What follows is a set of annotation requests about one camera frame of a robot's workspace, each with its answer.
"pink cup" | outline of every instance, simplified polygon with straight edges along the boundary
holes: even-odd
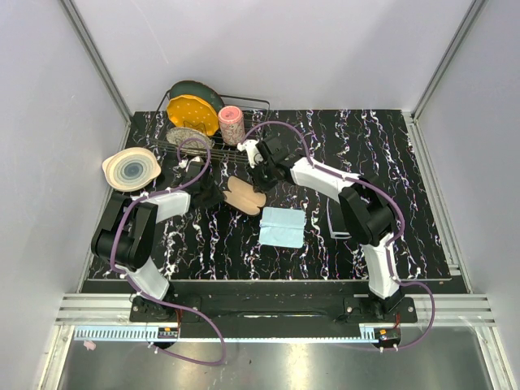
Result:
[[[245,136],[244,113],[235,106],[225,106],[219,111],[219,125],[222,139],[229,145],[236,145]]]

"beige bowl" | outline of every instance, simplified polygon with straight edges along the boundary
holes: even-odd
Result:
[[[106,181],[118,191],[143,189],[161,173],[154,154],[144,148],[129,148],[107,158],[102,164]]]

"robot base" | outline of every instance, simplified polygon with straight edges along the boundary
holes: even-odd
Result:
[[[403,297],[388,311],[383,310],[380,300],[373,297],[349,297],[343,302],[344,314],[337,320],[344,320],[346,323],[416,323],[418,321],[414,300],[409,297]]]

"pink tag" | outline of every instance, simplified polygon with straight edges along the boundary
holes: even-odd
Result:
[[[85,340],[83,342],[83,346],[87,349],[87,351],[94,351],[96,349],[96,343],[90,340]]]

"black marble table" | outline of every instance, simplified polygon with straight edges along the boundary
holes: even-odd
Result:
[[[170,126],[165,113],[145,128],[152,113],[138,112],[126,147],[142,146],[154,152],[162,174],[145,190],[173,187],[180,169],[172,153],[150,144],[164,139]],[[399,276],[419,279],[449,278],[414,150],[405,121],[398,110],[280,110],[266,115],[255,111],[256,123],[280,120],[305,134],[310,152],[318,161],[352,172],[375,171],[383,186],[402,209],[406,230],[396,243]],[[291,150],[300,149],[288,129],[271,126],[265,133],[278,134]],[[244,165],[213,162],[215,181],[226,188],[229,176],[250,178]],[[314,190],[278,184],[267,194],[266,206],[302,209],[306,214],[305,244],[285,249],[258,243],[261,216],[249,217],[225,203],[210,210],[195,210],[157,225],[152,258],[172,280],[358,280],[367,278],[360,246],[351,240],[333,240],[325,214],[327,198]],[[98,258],[89,279],[117,276]]]

